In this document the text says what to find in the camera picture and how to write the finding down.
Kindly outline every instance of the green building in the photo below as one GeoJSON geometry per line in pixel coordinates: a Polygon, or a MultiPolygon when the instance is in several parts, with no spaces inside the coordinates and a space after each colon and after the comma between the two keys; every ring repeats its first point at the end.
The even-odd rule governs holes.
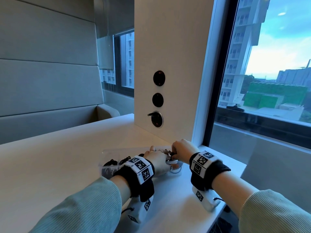
{"type": "Polygon", "coordinates": [[[252,82],[245,95],[244,106],[277,108],[284,103],[302,105],[307,91],[306,86],[252,82]]]}

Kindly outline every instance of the cloud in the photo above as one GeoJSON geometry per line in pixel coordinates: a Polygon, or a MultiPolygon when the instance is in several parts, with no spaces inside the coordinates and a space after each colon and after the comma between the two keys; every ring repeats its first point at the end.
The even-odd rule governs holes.
{"type": "Polygon", "coordinates": [[[311,58],[311,37],[275,39],[260,34],[258,46],[253,46],[246,74],[276,79],[280,70],[300,69],[311,58]]]}

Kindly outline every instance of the wristband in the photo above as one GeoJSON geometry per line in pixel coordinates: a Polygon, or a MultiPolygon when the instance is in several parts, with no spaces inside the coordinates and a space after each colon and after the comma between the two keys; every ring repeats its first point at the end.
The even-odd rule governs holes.
{"type": "Polygon", "coordinates": [[[192,172],[191,183],[200,191],[212,189],[212,182],[217,175],[231,171],[218,157],[207,151],[195,153],[189,163],[192,172]]]}
{"type": "Polygon", "coordinates": [[[142,202],[147,201],[154,194],[152,176],[154,175],[154,166],[146,159],[140,156],[125,162],[121,168],[115,172],[114,176],[124,177],[130,187],[131,197],[138,197],[142,202]]]}

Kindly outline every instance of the black switch knob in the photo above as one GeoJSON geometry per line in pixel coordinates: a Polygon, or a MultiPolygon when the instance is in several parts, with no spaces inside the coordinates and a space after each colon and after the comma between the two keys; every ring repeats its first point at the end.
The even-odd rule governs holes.
{"type": "Polygon", "coordinates": [[[165,83],[165,74],[163,71],[159,70],[155,72],[153,75],[153,82],[159,87],[165,83]]]}
{"type": "Polygon", "coordinates": [[[152,97],[152,102],[156,107],[161,107],[163,105],[164,99],[160,93],[156,93],[152,97]]]}
{"type": "Polygon", "coordinates": [[[163,126],[163,116],[159,111],[154,111],[148,114],[148,116],[151,116],[151,122],[155,127],[161,128],[163,126]]]}

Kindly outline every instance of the hand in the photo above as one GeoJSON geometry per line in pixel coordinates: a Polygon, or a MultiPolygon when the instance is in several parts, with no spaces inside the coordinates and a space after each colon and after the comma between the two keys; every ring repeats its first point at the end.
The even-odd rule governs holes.
{"type": "MultiPolygon", "coordinates": [[[[162,151],[156,151],[154,146],[151,146],[150,151],[146,151],[144,154],[144,158],[148,159],[153,164],[155,168],[155,176],[159,176],[170,171],[171,167],[165,163],[166,157],[167,155],[165,153],[162,153],[162,151]]],[[[173,167],[173,170],[179,168],[178,164],[171,165],[173,167]]]]}
{"type": "Polygon", "coordinates": [[[190,141],[182,139],[173,143],[172,152],[175,153],[175,155],[172,156],[173,160],[178,159],[184,163],[189,164],[191,156],[200,152],[200,150],[190,141]]]}

